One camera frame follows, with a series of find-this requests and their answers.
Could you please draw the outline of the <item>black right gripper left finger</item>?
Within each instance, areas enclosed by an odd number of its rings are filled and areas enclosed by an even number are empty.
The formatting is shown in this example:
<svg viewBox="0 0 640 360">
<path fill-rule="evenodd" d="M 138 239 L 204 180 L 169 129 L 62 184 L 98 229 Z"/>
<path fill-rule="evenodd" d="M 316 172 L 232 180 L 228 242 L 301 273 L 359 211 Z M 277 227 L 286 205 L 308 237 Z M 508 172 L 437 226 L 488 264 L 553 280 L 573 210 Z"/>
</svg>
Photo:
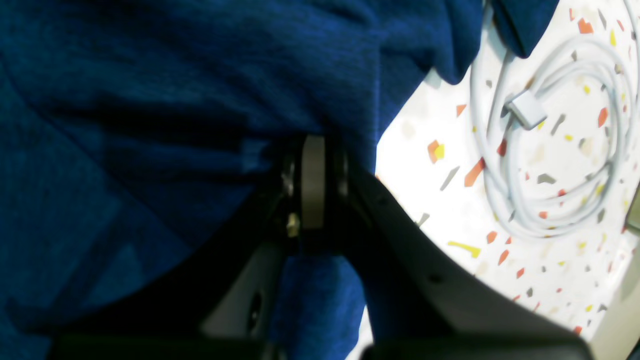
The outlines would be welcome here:
<svg viewBox="0 0 640 360">
<path fill-rule="evenodd" d="M 307 136 L 185 262 L 58 332 L 51 360 L 283 360 L 266 342 L 288 257 L 323 251 L 327 144 Z"/>
</svg>

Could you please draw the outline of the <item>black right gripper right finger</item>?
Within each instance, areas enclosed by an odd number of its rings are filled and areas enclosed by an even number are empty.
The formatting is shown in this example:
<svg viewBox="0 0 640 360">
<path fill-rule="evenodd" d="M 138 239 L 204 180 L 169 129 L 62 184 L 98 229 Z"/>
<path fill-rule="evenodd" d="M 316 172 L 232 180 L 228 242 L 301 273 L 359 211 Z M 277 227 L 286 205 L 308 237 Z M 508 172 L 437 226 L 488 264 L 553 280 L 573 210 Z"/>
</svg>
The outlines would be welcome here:
<svg viewBox="0 0 640 360">
<path fill-rule="evenodd" d="M 374 344 L 364 360 L 590 360 L 573 332 L 472 276 L 425 235 L 372 174 L 327 150 L 329 230 L 365 289 Z"/>
</svg>

